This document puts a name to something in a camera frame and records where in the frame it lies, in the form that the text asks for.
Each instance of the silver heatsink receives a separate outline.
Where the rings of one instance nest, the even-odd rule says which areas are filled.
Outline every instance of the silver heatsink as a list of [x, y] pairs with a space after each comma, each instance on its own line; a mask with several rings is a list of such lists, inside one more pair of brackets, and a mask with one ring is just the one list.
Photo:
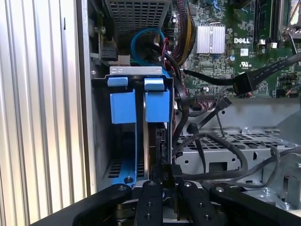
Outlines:
[[[141, 29], [160, 28], [167, 15], [171, 0], [105, 0], [110, 15], [114, 18], [120, 40], [131, 40]], [[153, 41], [155, 32], [143, 38]]]
[[222, 54], [225, 52], [226, 27], [222, 24], [198, 26], [197, 48], [199, 54]]

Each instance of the blue latch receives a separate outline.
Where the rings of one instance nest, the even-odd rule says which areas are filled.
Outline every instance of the blue latch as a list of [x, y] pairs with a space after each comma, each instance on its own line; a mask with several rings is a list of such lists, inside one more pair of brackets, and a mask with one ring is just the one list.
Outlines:
[[127, 77], [109, 77], [108, 87], [128, 86]]
[[144, 79], [145, 91], [164, 91], [165, 86], [162, 78]]

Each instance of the white label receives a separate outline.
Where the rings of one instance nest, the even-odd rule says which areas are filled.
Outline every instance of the white label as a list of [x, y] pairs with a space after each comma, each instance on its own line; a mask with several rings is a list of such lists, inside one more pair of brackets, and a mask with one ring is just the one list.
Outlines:
[[249, 49], [248, 48], [241, 48], [240, 49], [240, 56], [241, 57], [247, 57], [247, 56], [249, 56]]
[[249, 62], [240, 62], [240, 67], [252, 67], [252, 64], [249, 64]]
[[178, 110], [178, 104], [177, 104], [176, 101], [174, 101], [174, 109], [175, 109], [175, 110]]
[[240, 44], [250, 44], [250, 41], [248, 38], [234, 38], [234, 43], [237, 44], [237, 43], [240, 43]]

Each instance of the dell logo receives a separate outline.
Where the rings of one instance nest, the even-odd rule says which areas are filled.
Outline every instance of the dell logo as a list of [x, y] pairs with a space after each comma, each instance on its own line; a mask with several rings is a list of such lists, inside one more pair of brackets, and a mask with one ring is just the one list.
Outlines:
[[237, 43], [240, 43], [240, 44], [250, 44], [250, 41], [249, 41], [248, 38], [244, 38], [244, 39], [242, 39], [242, 38], [240, 38], [240, 39], [234, 38], [234, 43], [235, 44], [237, 44]]

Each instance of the perforated metal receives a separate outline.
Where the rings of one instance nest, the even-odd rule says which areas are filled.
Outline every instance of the perforated metal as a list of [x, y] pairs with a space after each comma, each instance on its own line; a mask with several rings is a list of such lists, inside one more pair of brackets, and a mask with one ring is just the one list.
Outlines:
[[[131, 40], [137, 31], [146, 27], [161, 27], [166, 17], [170, 0], [105, 0], [114, 18], [120, 40]], [[152, 40], [155, 32], [147, 32], [143, 38]]]

